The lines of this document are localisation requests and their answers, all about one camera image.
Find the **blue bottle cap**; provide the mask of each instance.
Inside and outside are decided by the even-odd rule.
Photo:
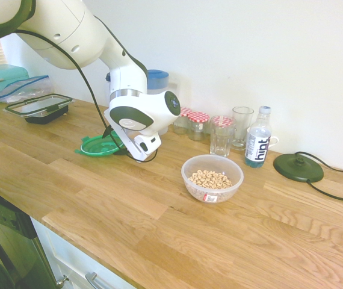
[[[262,114],[270,114],[270,111],[271,108],[267,106],[260,107],[260,109],[258,110],[258,112]]]

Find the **plastic bowl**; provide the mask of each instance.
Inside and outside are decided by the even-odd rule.
[[[233,186],[221,190],[203,188],[189,181],[193,173],[198,170],[223,173]],[[244,174],[241,168],[228,158],[218,155],[198,155],[187,160],[181,168],[181,174],[189,193],[204,203],[220,203],[230,199],[243,183]]]

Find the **black power cord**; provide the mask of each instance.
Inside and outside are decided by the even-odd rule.
[[[139,163],[148,163],[148,162],[154,160],[154,158],[157,156],[158,149],[155,151],[155,154],[154,154],[154,156],[153,156],[151,159],[146,160],[146,161],[141,161],[141,160],[137,160],[136,158],[132,157],[132,156],[129,154],[130,152],[129,152],[126,148],[122,149],[122,148],[118,145],[117,141],[115,140],[115,138],[113,137],[113,135],[112,135],[112,133],[111,133],[111,132],[113,131],[111,125],[107,125],[107,124],[106,124],[106,121],[105,121],[105,119],[104,119],[102,113],[100,112],[100,109],[99,109],[97,100],[96,100],[95,95],[94,95],[94,91],[93,91],[93,89],[91,88],[90,83],[87,81],[87,78],[86,78],[86,76],[84,75],[84,73],[83,73],[81,67],[80,67],[80,66],[78,65],[78,63],[74,60],[74,58],[71,57],[71,55],[69,55],[64,49],[62,49],[62,48],[61,48],[60,46],[58,46],[56,43],[54,43],[53,41],[49,40],[49,39],[46,38],[45,36],[40,35],[40,34],[38,34],[38,33],[35,33],[35,32],[32,32],[32,31],[28,31],[28,30],[20,30],[20,29],[14,31],[14,33],[21,33],[21,34],[27,34],[27,35],[35,36],[35,37],[37,37],[37,38],[39,38],[39,39],[41,39],[41,40],[43,40],[43,41],[49,43],[49,44],[52,45],[53,47],[57,48],[60,52],[62,52],[62,53],[63,53],[63,54],[64,54],[64,55],[74,64],[74,66],[76,67],[76,69],[78,70],[78,72],[81,74],[81,76],[82,76],[84,82],[86,83],[86,86],[87,86],[88,90],[90,91],[91,97],[93,98],[93,102],[94,102],[95,107],[96,107],[96,109],[97,109],[97,111],[98,111],[99,117],[100,117],[102,123],[104,124],[105,132],[104,132],[102,138],[105,138],[106,136],[109,135],[109,136],[111,137],[111,139],[113,140],[114,144],[115,144],[115,145],[117,146],[117,148],[119,149],[119,151],[118,151],[119,153],[118,153],[118,152],[115,152],[114,154],[116,154],[116,155],[126,155],[126,156],[128,156],[129,158],[131,158],[132,160],[135,160],[135,161],[137,161],[137,162],[139,162]]]
[[[321,162],[323,165],[325,165],[325,166],[328,167],[329,169],[335,170],[335,171],[337,171],[337,172],[343,173],[343,170],[334,169],[334,168],[332,168],[331,166],[327,165],[325,162],[323,162],[323,161],[322,161],[321,159],[319,159],[318,157],[315,157],[314,155],[311,155],[311,154],[309,154],[309,153],[307,153],[307,152],[295,152],[295,155],[297,155],[297,154],[307,155],[307,156],[309,156],[309,157],[312,157],[312,158],[314,158],[315,160],[318,160],[319,162]],[[326,193],[325,191],[320,190],[319,188],[316,188],[314,185],[312,185],[312,183],[311,183],[311,181],[310,181],[309,179],[307,179],[306,183],[307,183],[308,185],[310,185],[312,188],[314,188],[316,191],[318,191],[318,192],[320,192],[320,193],[322,193],[322,194],[324,194],[324,195],[326,195],[326,196],[328,196],[328,197],[332,197],[332,198],[334,198],[334,199],[336,199],[336,200],[343,200],[343,197],[337,197],[337,196],[334,196],[334,195],[332,195],[332,194],[328,194],[328,193]]]

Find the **glass jar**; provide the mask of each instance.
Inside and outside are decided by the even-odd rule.
[[[190,108],[181,107],[179,117],[173,122],[174,132],[176,134],[187,134],[189,128],[188,113],[191,112]]]
[[[189,132],[188,136],[191,140],[204,140],[206,138],[207,126],[209,123],[209,115],[198,111],[188,113]]]

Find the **cabinet handle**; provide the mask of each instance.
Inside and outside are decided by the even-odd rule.
[[[87,273],[85,275],[85,277],[86,277],[86,280],[88,280],[88,282],[91,284],[91,286],[93,286],[95,289],[113,289],[113,287],[102,288],[97,283],[95,283],[94,279],[97,278],[97,273],[95,273],[95,272]]]

